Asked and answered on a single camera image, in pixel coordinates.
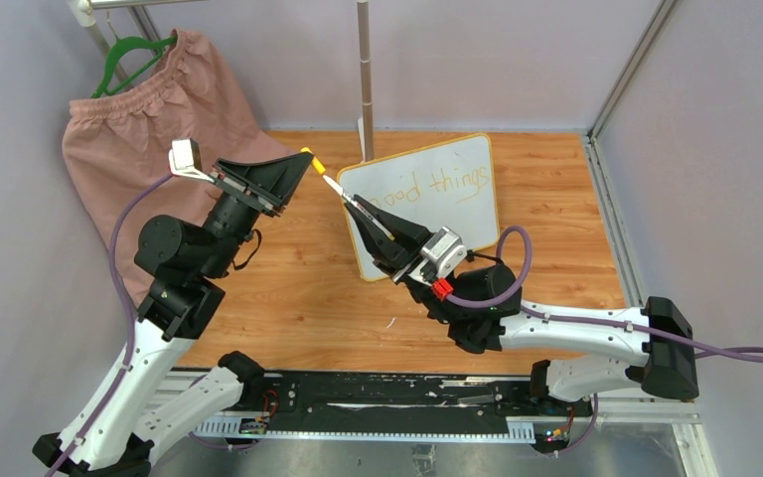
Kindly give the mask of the yellow framed whiteboard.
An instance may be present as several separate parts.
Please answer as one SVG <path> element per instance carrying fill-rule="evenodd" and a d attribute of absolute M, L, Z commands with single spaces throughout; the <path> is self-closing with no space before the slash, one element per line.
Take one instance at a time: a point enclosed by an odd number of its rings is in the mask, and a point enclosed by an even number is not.
<path fill-rule="evenodd" d="M 492 144 L 483 133 L 350 166 L 337 181 L 346 192 L 433 232 L 451 229 L 469 249 L 498 241 Z"/>

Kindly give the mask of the yellow marker cap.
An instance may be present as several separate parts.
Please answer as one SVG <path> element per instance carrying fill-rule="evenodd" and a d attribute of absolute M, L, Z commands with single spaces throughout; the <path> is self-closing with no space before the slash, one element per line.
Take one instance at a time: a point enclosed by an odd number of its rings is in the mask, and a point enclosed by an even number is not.
<path fill-rule="evenodd" d="M 302 153 L 307 153 L 311 156 L 311 166 L 312 168 L 321 176 L 326 174 L 326 167 L 323 165 L 323 163 L 317 158 L 317 156 L 311 151 L 308 147 L 303 147 L 300 149 Z"/>

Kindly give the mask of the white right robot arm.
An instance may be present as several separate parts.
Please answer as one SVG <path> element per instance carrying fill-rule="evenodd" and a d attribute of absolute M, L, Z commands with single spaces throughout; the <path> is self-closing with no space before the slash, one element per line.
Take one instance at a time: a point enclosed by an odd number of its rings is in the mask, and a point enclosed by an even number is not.
<path fill-rule="evenodd" d="M 455 271 L 477 252 L 442 227 L 435 232 L 386 212 L 359 195 L 343 194 L 374 265 L 406 287 L 427 316 L 448 328 L 463 351 L 482 354 L 522 348 L 578 353 L 571 360 L 541 360 L 532 366 L 528 401 L 540 414 L 589 395 L 639 388 L 656 397 L 691 400 L 699 395 L 690 323 L 669 298 L 651 296 L 644 305 L 588 309 L 523 299 L 520 273 L 499 256 L 492 265 Z"/>

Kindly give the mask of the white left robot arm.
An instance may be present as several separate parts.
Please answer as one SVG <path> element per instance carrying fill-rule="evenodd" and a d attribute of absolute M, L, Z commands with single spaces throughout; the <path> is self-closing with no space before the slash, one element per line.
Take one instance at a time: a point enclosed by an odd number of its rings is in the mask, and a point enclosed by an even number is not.
<path fill-rule="evenodd" d="M 260 240 L 257 220 L 283 213 L 316 158 L 303 149 L 257 164 L 221 159 L 205 172 L 197 144 L 182 139 L 168 162 L 170 177 L 214 186 L 220 197 L 200 225 L 169 215 L 144 224 L 134 260 L 151 285 L 140 303 L 120 293 L 128 325 L 119 356 L 78 416 L 35 443 L 34 455 L 50 474 L 146 476 L 219 411 L 236 406 L 266 417 L 276 409 L 263 368 L 237 351 L 158 408 L 148 404 L 215 316 L 225 298 L 218 280 L 241 270 L 235 258 L 245 242 Z"/>

